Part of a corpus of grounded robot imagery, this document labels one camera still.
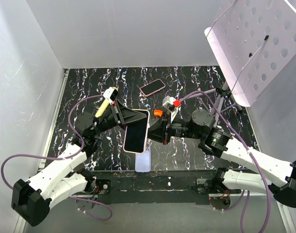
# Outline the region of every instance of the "gray floor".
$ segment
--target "gray floor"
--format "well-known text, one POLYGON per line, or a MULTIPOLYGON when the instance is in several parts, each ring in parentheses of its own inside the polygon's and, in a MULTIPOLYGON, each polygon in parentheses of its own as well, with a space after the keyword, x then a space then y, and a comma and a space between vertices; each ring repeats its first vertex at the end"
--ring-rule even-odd
MULTIPOLYGON (((235 209, 220 213, 190 203, 114 204, 113 217, 106 222, 77 211, 73 200, 55 206, 38 226, 26 225, 24 233, 227 233, 241 232, 240 217, 244 201, 235 209)), ((107 212, 96 206, 92 212, 105 217, 107 212)), ((245 233, 261 228, 266 213, 266 197, 251 196, 244 219, 245 233)), ((266 233, 286 232, 276 202, 272 201, 271 218, 266 233)))

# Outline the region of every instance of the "red cap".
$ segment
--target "red cap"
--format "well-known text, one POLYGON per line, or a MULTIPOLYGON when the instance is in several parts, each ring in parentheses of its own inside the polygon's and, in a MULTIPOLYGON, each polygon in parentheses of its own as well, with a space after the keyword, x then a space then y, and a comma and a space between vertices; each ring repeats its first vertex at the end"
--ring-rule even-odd
POLYGON ((173 104, 174 104, 175 107, 179 107, 181 105, 181 102, 179 100, 175 100, 173 102, 173 104))

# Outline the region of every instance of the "white arm segment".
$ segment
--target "white arm segment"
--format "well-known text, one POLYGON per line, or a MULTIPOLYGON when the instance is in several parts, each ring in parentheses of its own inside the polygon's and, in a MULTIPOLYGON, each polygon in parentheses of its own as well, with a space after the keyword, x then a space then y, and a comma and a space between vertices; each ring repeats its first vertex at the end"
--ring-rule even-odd
MULTIPOLYGON (((80 149, 77 145, 68 144, 65 151, 58 157, 63 158, 76 153, 80 149)), ((47 199, 55 186, 67 176, 76 166, 87 159, 85 152, 80 152, 78 155, 70 159, 55 160, 49 164, 40 173, 28 179, 30 186, 34 190, 40 189, 41 196, 47 199)))
POLYGON ((259 174, 229 170, 225 173, 222 184, 224 184, 228 189, 250 190, 266 194, 263 180, 259 174))
MULTIPOLYGON (((220 158, 236 162, 258 173, 256 165, 240 141, 238 141, 236 138, 230 139, 226 144, 226 147, 228 150, 224 151, 220 158)), ((250 151, 254 155, 259 166, 262 168, 266 179, 270 180, 278 187, 282 187, 287 184, 285 178, 286 176, 290 177, 293 171, 293 168, 290 166, 290 162, 272 158, 255 149, 250 148, 250 151)))
POLYGON ((70 178, 64 179, 59 182, 58 185, 52 190, 48 198, 51 198, 50 209, 52 209, 56 204, 67 199, 69 196, 82 192, 86 187, 87 181, 85 178, 75 173, 70 178))

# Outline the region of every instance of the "pink smartphone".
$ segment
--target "pink smartphone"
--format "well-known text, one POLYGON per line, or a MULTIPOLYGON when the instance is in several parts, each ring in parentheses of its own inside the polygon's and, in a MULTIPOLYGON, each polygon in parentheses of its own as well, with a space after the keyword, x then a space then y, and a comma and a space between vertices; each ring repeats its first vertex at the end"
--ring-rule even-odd
POLYGON ((161 79, 154 80, 153 82, 148 83, 145 86, 140 88, 140 91, 143 93, 145 97, 148 97, 162 89, 165 88, 165 84, 161 79))

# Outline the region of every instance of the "smartphone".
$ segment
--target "smartphone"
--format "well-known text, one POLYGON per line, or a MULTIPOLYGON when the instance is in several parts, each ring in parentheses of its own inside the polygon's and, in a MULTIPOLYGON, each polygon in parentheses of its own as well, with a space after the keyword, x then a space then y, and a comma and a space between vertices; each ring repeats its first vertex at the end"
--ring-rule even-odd
POLYGON ((150 113, 148 110, 133 110, 145 113, 147 117, 126 127, 123 150, 125 152, 142 154, 145 151, 147 141, 150 113))
POLYGON ((140 91, 143 93, 145 97, 148 97, 162 89, 165 88, 165 84, 161 79, 157 79, 153 82, 148 83, 146 86, 142 86, 140 91))
POLYGON ((151 170, 151 150, 150 144, 146 143, 146 148, 143 154, 136 154, 135 171, 149 172, 151 170))

